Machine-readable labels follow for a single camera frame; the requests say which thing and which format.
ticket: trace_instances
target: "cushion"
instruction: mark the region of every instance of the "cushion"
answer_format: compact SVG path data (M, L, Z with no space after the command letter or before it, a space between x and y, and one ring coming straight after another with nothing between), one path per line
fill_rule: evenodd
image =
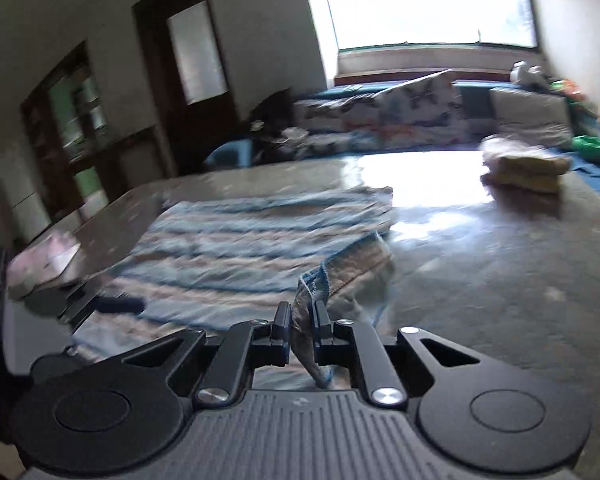
M386 148L468 142L460 96L445 70L378 92L379 133Z
M495 119L489 90L492 88L517 88L511 83L499 81L472 81L459 79L454 87L460 93L464 113L468 119Z
M379 139L370 132L355 130L346 133L313 134L300 142L295 158L377 152L381 149Z
M564 97L505 88L493 88L490 95L500 136L531 145L570 147L573 132Z
M307 130L347 132L378 128L379 106L374 94L334 100L301 100L294 108L296 124Z

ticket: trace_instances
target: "wooden door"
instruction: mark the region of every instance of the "wooden door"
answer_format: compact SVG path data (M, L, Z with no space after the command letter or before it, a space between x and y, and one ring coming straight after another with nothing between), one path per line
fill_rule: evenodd
M134 15L178 172L196 172L238 123L209 0L141 0Z

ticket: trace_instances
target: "blue striped blanket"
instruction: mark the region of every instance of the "blue striped blanket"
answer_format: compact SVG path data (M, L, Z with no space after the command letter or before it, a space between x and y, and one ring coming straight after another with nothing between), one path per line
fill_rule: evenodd
M183 326L217 333L240 321L272 319L278 303L289 301L292 348L325 386L329 376L311 357L307 306L321 297L333 319L379 317L390 272L380 235L392 224L391 209L391 189L367 188L180 202L150 225L129 256L105 271L110 282L104 293L142 297L144 312L92 314L74 333L75 349L100 360ZM295 360L274 370L258 370L254 386L314 386Z

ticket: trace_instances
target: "window sill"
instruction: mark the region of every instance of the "window sill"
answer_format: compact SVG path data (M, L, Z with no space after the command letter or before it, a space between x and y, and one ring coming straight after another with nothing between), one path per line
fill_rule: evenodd
M353 85L362 83L375 83L379 81L404 81L417 79L427 75L453 70L456 79L471 79L477 81L505 81L510 79L510 70L485 70L454 67L437 68L403 68L398 70L371 70L369 72L353 72L338 74L333 82L336 86Z
M414 79L453 69L458 79L509 80L514 63L546 66L537 49L484 45L409 45L338 53L336 84Z

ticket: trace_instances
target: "door glass panel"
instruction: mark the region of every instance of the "door glass panel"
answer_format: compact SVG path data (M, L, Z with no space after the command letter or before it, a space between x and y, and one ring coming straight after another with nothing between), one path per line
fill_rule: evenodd
M74 175L74 179L82 195L83 205L80 210L86 218L91 218L98 211L109 205L109 199L102 189L102 184L95 168L89 168L77 173Z
M206 1L174 14L168 24L187 104L227 92Z
M80 151L77 147L84 141L84 134L71 99L72 89L71 80L63 76L49 90L51 107L56 116L62 145L71 153Z

